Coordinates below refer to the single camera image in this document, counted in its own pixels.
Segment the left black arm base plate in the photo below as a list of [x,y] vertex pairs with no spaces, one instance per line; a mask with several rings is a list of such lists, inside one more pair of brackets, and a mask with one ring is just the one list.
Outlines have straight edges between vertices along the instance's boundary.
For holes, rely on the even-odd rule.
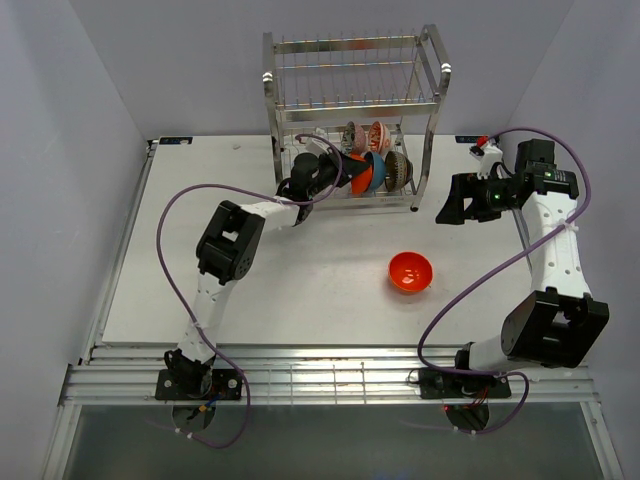
[[168,369],[159,372],[154,398],[161,401],[235,401],[242,398],[243,380],[233,369],[213,369],[199,380],[179,380]]

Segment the brown bowl dark patterned rim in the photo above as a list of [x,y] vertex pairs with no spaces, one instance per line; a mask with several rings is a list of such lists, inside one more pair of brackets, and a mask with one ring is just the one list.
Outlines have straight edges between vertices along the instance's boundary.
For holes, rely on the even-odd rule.
[[413,166],[401,152],[390,150],[385,156],[385,188],[388,192],[396,192],[404,188],[412,179]]

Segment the orange floral white bowl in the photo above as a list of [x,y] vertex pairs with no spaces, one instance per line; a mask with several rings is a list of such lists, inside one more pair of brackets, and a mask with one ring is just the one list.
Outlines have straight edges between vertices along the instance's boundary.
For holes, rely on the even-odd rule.
[[392,137],[386,124],[374,121],[368,132],[368,149],[371,152],[386,156],[391,149]]

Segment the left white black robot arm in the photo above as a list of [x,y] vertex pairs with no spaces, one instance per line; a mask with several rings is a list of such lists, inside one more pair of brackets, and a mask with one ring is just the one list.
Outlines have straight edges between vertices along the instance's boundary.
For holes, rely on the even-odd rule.
[[221,396],[237,399],[239,387],[223,387],[213,372],[219,352],[214,337],[230,294],[254,263],[261,237],[303,223],[315,204],[350,186],[366,192],[372,164],[361,155],[304,152],[295,157],[290,175],[275,195],[254,193],[250,204],[222,201],[196,244],[197,289],[193,301],[180,295],[189,325],[178,346],[164,354],[160,385],[173,387],[179,399]]

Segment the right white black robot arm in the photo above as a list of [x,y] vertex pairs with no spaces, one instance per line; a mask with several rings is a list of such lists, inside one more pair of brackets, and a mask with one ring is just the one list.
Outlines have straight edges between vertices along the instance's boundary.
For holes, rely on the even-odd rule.
[[502,150],[496,141],[479,138],[470,148],[478,171],[453,176],[436,218],[462,225],[516,211],[529,248],[529,295],[506,316],[498,335],[470,342],[456,354],[451,382],[464,397],[487,386],[487,372],[530,364],[577,367],[608,323],[609,307],[594,299],[579,257],[574,218],[583,195],[575,173],[556,166],[555,146],[542,139],[520,143],[513,171],[500,176]]

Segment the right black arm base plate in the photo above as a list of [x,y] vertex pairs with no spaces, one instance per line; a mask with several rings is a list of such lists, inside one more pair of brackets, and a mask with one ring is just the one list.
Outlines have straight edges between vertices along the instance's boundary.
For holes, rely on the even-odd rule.
[[412,369],[407,383],[419,388],[421,399],[506,399],[511,396],[507,381],[491,376],[444,373],[428,368]]

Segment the orange plastic bowl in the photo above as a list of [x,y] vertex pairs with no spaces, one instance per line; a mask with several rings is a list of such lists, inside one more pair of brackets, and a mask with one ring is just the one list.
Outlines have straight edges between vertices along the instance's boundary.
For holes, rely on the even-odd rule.
[[434,268],[422,254],[405,251],[394,255],[388,264],[388,277],[399,291],[416,294],[431,286]]
[[361,195],[368,190],[371,184],[373,178],[373,166],[369,160],[360,155],[350,154],[349,157],[366,166],[366,169],[362,173],[351,180],[351,193],[354,195]]

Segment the grey leaf patterned bowl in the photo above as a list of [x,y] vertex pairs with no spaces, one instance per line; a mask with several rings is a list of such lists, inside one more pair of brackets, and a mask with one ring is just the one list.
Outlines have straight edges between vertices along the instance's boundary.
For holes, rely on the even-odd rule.
[[367,151],[368,140],[364,128],[353,121],[349,121],[342,133],[341,151],[347,155],[361,156]]

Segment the blue ceramic bowl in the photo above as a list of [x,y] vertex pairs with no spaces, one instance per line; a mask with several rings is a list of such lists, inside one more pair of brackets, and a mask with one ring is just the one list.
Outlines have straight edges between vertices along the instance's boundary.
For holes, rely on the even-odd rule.
[[365,160],[372,167],[372,178],[367,193],[378,190],[386,178],[386,166],[382,156],[375,151],[368,151],[364,155]]

